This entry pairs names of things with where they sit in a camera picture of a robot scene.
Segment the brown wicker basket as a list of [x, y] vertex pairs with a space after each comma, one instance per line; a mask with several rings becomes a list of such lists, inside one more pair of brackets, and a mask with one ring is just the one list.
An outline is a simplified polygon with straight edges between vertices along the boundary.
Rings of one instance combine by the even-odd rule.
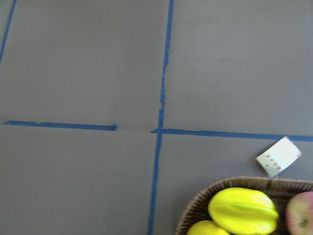
[[200, 190], [186, 205], [177, 223], [175, 234], [185, 235], [189, 228], [202, 220], [210, 220], [208, 204], [212, 197], [226, 188], [248, 188], [265, 193], [274, 202], [279, 213], [274, 235], [288, 235], [285, 211], [295, 195], [312, 191], [313, 182], [296, 179], [273, 179], [266, 177], [237, 176], [215, 181]]

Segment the yellow pear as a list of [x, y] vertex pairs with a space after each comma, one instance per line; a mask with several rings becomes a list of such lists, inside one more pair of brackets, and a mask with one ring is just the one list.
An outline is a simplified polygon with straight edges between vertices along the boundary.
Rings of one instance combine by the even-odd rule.
[[230, 235], [228, 231], [219, 227], [215, 222], [203, 220], [192, 225], [187, 235]]

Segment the red apple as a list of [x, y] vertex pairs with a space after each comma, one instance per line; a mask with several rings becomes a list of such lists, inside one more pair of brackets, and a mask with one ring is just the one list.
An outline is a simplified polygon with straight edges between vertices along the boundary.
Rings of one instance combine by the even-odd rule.
[[291, 235], [313, 234], [313, 192], [295, 195], [286, 207], [286, 226]]

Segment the paper basket tag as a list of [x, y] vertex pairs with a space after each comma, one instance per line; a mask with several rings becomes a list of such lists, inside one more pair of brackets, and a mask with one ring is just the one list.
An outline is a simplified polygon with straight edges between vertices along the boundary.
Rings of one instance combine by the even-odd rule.
[[302, 152], [289, 139], [284, 136], [264, 153], [256, 157], [256, 161], [263, 168], [269, 177], [276, 177], [282, 171], [293, 164]]

